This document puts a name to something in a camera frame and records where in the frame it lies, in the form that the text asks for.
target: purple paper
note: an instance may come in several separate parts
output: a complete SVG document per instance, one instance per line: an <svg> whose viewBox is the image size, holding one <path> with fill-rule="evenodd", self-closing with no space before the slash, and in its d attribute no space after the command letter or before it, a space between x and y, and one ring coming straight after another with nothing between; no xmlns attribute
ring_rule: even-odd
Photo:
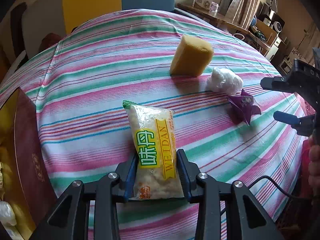
<svg viewBox="0 0 320 240"><path fill-rule="evenodd" d="M251 116L253 114L261 114L259 106L253 96L242 90L240 96L229 96L228 101L237 116L250 125Z"/></svg>

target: metal screw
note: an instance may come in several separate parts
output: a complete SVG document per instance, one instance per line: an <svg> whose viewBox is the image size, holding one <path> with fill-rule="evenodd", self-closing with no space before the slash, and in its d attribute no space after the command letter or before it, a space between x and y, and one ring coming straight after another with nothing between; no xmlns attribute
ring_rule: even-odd
<svg viewBox="0 0 320 240"><path fill-rule="evenodd" d="M115 179L116 177L118 177L118 174L116 174L115 172L110 172L110 173L108 174L108 177L109 177L110 179Z"/></svg>
<svg viewBox="0 0 320 240"><path fill-rule="evenodd" d="M75 180L75 181L73 181L73 182L72 182L72 185L73 185L74 187L79 187L79 186L81 185L81 180Z"/></svg>
<svg viewBox="0 0 320 240"><path fill-rule="evenodd" d="M236 187L242 187L243 186L243 183L241 181L239 181L239 180L235 181L234 184L235 184Z"/></svg>
<svg viewBox="0 0 320 240"><path fill-rule="evenodd" d="M208 174L204 173L204 172L200 172L198 174L198 177L201 178L201 179L206 179L208 177Z"/></svg>

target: striped bed sheet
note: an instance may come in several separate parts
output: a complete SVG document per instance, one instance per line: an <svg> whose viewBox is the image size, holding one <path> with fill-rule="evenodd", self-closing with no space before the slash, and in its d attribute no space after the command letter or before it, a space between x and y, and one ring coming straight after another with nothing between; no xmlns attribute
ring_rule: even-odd
<svg viewBox="0 0 320 240"><path fill-rule="evenodd" d="M198 78L169 75L183 34L201 37L214 48ZM253 116L250 126L233 122L225 94L206 89L213 67L235 72L255 97L262 115ZM123 100L174 110L177 148L201 172L246 185L269 175L292 191L305 138L275 122L273 113L304 114L294 95L260 87L262 78L277 75L255 49L213 26L169 12L128 10L90 20L30 59L0 88L0 104L17 87L35 103L42 154L57 196L73 180L98 180L134 154ZM284 195L265 180L251 191L275 220L286 204ZM197 204L173 199L117 206L122 240L195 235ZM226 239L224 216L221 223L221 239Z"/></svg>

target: yellow sponge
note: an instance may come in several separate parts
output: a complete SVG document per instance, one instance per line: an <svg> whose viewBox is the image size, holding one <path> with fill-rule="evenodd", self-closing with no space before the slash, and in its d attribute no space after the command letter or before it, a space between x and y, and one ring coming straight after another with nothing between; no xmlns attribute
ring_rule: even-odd
<svg viewBox="0 0 320 240"><path fill-rule="evenodd" d="M200 76L212 56L213 48L209 42L183 35L171 62L170 74Z"/></svg>

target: finger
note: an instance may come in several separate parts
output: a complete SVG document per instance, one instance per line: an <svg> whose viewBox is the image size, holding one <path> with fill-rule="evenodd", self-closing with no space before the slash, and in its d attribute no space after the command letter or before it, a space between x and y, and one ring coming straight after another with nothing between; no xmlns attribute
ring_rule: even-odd
<svg viewBox="0 0 320 240"><path fill-rule="evenodd" d="M320 162L310 162L309 172L311 176L320 175Z"/></svg>
<svg viewBox="0 0 320 240"><path fill-rule="evenodd" d="M315 142L313 141L312 134L309 136L308 143L310 146L313 146L315 144Z"/></svg>
<svg viewBox="0 0 320 240"><path fill-rule="evenodd" d="M309 176L309 185L312 188L320 188L320 177Z"/></svg>
<svg viewBox="0 0 320 240"><path fill-rule="evenodd" d="M309 159L310 161L320 161L320 146L313 145L309 150Z"/></svg>

